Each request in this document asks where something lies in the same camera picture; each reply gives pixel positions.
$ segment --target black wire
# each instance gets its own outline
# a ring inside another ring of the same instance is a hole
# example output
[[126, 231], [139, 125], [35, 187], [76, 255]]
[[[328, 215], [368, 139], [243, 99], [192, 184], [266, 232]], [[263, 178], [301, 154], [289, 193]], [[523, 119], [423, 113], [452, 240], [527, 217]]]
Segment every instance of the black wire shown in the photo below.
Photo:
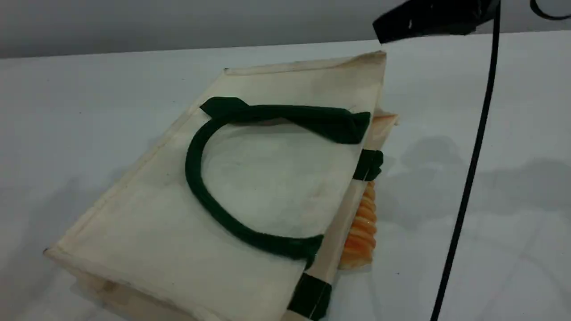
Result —
[[446, 286], [448, 285], [450, 271], [452, 270], [452, 263], [454, 262], [454, 255], [456, 254], [456, 248], [458, 248], [458, 241], [460, 240], [460, 232], [462, 232], [462, 225], [464, 224], [464, 217], [466, 216], [468, 201], [470, 200], [470, 192], [472, 191], [472, 183], [474, 181], [474, 175], [476, 174], [476, 166], [478, 164], [478, 158], [480, 157], [480, 150], [482, 149], [482, 141], [484, 140], [484, 131], [486, 129], [486, 121], [488, 120], [490, 102], [492, 101], [492, 92], [494, 89], [494, 81], [496, 79], [498, 45], [500, 43], [500, 6], [501, 1], [497, 5], [496, 15], [494, 17], [492, 57], [490, 59], [488, 85], [486, 87], [484, 105], [480, 114], [480, 123], [478, 125], [478, 132], [476, 134], [476, 143], [474, 144], [472, 159], [470, 160], [470, 167], [468, 169], [468, 175], [466, 176], [466, 183], [464, 184], [464, 192], [462, 193], [462, 201], [460, 202], [458, 217], [456, 218], [456, 224], [452, 232], [450, 248], [448, 248], [448, 255], [446, 256], [446, 262], [444, 263], [442, 278], [440, 279], [440, 285], [438, 287], [438, 294], [436, 295], [436, 301], [434, 303], [434, 308], [432, 309], [432, 316], [430, 318], [431, 321], [438, 321], [438, 317], [440, 315], [440, 309], [442, 308], [442, 302], [444, 301], [444, 294], [446, 293]]
[[571, 14], [568, 15], [561, 15], [561, 16], [555, 16], [555, 15], [549, 15], [547, 13], [545, 13], [543, 10], [541, 10], [539, 8], [539, 6], [537, 5], [537, 0], [530, 0], [529, 1], [529, 6], [532, 8], [532, 11], [537, 14], [539, 17], [543, 18], [543, 19], [547, 19], [547, 20], [554, 20], [554, 21], [560, 21], [560, 20], [565, 20], [565, 19], [569, 19], [571, 18]]

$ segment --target orange item inside bag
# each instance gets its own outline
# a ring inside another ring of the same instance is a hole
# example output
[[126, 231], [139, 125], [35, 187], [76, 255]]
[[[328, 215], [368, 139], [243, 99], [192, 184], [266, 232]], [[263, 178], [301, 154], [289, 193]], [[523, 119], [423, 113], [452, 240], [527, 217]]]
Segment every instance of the orange item inside bag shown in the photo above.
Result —
[[343, 254], [339, 261], [340, 270], [359, 268], [373, 261], [373, 250], [376, 246], [375, 233], [377, 232], [375, 211], [375, 183], [371, 181], [367, 183], [367, 188], [347, 235]]

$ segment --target green trim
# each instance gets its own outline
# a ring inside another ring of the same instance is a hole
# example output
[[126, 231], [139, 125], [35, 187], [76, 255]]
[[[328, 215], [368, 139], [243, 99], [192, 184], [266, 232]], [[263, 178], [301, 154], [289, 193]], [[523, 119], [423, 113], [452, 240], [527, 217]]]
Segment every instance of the green trim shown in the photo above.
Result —
[[351, 114], [345, 109], [312, 106], [249, 106], [238, 98], [214, 97], [201, 109], [210, 119], [194, 135], [188, 147], [184, 171], [191, 191], [204, 208], [231, 234], [260, 250], [291, 259], [304, 259], [309, 267], [323, 235], [289, 238], [256, 232], [228, 213], [208, 192], [202, 179], [202, 154], [206, 143], [221, 127], [229, 123], [260, 122], [285, 118], [325, 138], [342, 144], [358, 144], [369, 125], [370, 113]]
[[359, 156], [359, 162], [355, 168], [353, 179], [364, 180], [366, 182], [374, 180], [381, 173], [383, 160], [382, 151], [363, 149]]
[[297, 282], [287, 309], [317, 321], [327, 313], [331, 291], [331, 284], [304, 273]]

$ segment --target dark green handle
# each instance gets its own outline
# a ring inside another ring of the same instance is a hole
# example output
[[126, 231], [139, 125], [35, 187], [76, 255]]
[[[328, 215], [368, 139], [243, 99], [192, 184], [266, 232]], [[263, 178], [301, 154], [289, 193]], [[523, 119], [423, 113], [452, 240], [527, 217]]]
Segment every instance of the dark green handle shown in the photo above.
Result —
[[286, 118], [338, 143], [358, 144], [366, 132], [370, 113], [351, 114], [345, 109], [312, 106], [249, 106], [238, 98], [209, 99], [201, 109], [212, 116], [194, 135], [188, 147], [184, 171], [191, 191], [226, 230], [260, 250], [307, 261], [311, 266], [323, 235], [289, 238], [256, 232], [228, 213], [208, 192], [202, 179], [202, 154], [208, 140], [224, 125]]

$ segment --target gray wall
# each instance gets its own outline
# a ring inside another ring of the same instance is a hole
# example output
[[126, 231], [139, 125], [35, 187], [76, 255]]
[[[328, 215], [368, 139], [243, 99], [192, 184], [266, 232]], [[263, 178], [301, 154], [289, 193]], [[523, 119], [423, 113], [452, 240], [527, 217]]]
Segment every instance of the gray wall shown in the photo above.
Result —
[[[0, 57], [374, 39], [373, 20], [402, 2], [0, 0]], [[503, 1], [503, 31], [571, 29], [571, 21], [536, 17], [528, 2]], [[571, 12], [571, 0], [539, 3]]]

